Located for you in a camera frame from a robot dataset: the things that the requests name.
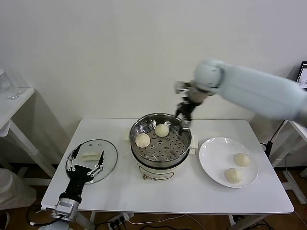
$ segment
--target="white cloth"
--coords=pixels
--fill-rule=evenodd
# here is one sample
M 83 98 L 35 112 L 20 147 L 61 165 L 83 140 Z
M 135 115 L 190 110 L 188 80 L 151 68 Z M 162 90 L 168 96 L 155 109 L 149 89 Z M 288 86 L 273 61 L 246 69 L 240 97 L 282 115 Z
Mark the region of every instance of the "white cloth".
M 0 210 L 26 207 L 36 201 L 36 190 L 13 172 L 0 169 Z

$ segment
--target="steamed bun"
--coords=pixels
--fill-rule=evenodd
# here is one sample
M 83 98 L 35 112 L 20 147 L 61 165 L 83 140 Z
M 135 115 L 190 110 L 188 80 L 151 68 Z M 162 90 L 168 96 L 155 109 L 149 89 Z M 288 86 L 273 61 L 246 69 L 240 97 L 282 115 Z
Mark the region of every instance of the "steamed bun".
M 227 180 L 229 180 L 231 183 L 239 183 L 242 181 L 242 175 L 241 173 L 238 171 L 238 169 L 227 169 L 225 171 L 225 177 Z
M 141 133 L 136 137 L 135 144 L 140 148 L 145 148 L 150 144 L 150 137 L 146 133 Z
M 163 137 L 166 137 L 168 135 L 169 128 L 165 124 L 159 124 L 155 128 L 154 132 L 156 133 L 157 136 L 163 138 Z
M 250 165 L 250 158 L 245 153 L 238 153 L 234 157 L 234 161 L 237 165 L 241 167 L 247 167 Z

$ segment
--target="power strip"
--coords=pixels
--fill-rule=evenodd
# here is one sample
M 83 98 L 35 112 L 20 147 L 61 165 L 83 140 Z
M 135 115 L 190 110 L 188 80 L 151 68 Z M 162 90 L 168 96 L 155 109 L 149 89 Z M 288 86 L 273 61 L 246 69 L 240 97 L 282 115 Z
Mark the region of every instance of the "power strip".
M 125 213 L 120 213 L 117 216 L 113 217 L 112 219 L 108 220 L 108 222 L 114 222 L 115 220 L 119 220 L 120 217 L 123 217 L 125 219 L 124 222 L 126 222 L 128 219 L 132 218 L 134 216 L 133 212 L 125 212 Z

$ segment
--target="electric steamer pot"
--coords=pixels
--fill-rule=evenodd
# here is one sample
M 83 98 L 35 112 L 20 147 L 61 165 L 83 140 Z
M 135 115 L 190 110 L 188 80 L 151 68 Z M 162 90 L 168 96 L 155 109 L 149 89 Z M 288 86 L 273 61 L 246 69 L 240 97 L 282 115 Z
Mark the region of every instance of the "electric steamer pot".
M 169 127 L 166 137 L 155 134 L 159 124 Z M 145 148 L 136 145 L 138 134 L 146 133 L 150 137 L 150 144 Z M 164 180 L 174 175 L 174 169 L 179 166 L 189 154 L 192 134 L 189 126 L 180 118 L 165 114 L 148 114 L 137 120 L 129 134 L 132 154 L 137 160 L 144 179 Z

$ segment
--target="pot handle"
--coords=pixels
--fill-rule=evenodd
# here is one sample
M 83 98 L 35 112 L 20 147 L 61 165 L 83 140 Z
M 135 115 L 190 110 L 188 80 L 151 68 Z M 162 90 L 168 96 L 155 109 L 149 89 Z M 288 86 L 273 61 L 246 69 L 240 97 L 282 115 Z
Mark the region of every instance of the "pot handle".
M 197 135 L 193 134 L 192 135 L 192 141 L 191 141 L 191 144 L 189 146 L 189 153 L 192 154 L 192 155 L 195 155 L 196 154 L 196 151 L 198 149 L 198 137 Z

